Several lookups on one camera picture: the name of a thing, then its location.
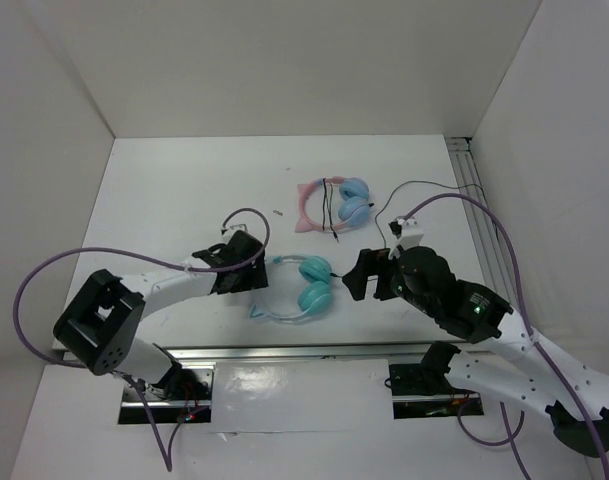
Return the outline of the teal cat-ear headphones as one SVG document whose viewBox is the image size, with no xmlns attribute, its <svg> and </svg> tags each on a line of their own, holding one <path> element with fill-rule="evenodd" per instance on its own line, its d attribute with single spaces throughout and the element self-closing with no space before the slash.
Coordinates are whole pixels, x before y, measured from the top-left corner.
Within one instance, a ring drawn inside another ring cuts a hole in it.
<svg viewBox="0 0 609 480">
<path fill-rule="evenodd" d="M 280 255 L 265 261 L 268 286 L 251 293 L 248 318 L 254 321 L 305 323 L 322 316 L 333 303 L 333 269 L 321 256 Z M 279 271 L 296 271 L 303 285 L 296 297 L 288 296 L 288 283 Z"/>
</svg>

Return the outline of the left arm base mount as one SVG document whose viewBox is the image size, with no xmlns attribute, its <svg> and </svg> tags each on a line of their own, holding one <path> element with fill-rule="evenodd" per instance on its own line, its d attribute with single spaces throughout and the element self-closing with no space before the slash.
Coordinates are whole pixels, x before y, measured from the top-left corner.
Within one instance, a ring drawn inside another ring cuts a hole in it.
<svg viewBox="0 0 609 480">
<path fill-rule="evenodd" d="M 215 377 L 213 363 L 188 363 L 183 366 L 180 384 L 172 393 L 163 393 L 152 386 L 135 389 L 125 385 L 118 416 L 119 425 L 145 425 L 149 423 L 141 393 L 151 410 L 157 424 L 171 425 L 182 419 L 188 424 L 207 424 L 211 422 L 212 393 Z"/>
</svg>

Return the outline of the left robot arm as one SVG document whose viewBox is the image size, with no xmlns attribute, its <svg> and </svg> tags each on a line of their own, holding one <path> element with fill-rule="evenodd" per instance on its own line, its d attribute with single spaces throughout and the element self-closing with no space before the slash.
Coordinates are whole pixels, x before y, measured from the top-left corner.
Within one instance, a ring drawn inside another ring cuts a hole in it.
<svg viewBox="0 0 609 480">
<path fill-rule="evenodd" d="M 53 333 L 96 376 L 134 381 L 160 399 L 206 391 L 167 349 L 136 337 L 140 322 L 183 301 L 268 286 L 262 242 L 238 230 L 225 243 L 191 254 L 178 270 L 119 277 L 92 273 L 56 322 Z"/>
</svg>

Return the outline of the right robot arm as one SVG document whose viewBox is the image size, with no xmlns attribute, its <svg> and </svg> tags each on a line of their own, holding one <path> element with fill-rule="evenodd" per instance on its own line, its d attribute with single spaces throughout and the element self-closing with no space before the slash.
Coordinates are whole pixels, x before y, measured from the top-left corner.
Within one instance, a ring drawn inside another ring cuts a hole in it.
<svg viewBox="0 0 609 480">
<path fill-rule="evenodd" d="M 448 386 L 511 402 L 549 420 L 554 436 L 587 457 L 609 451 L 609 376 L 529 331 L 520 313 L 488 287 L 461 280 L 433 249 L 416 246 L 390 256 L 360 251 L 342 278 L 352 298 L 366 296 L 376 278 L 375 298 L 400 298 L 448 334 L 478 345 L 513 365 L 506 371 L 446 342 L 433 343 L 422 360 L 420 379 L 432 392 Z"/>
</svg>

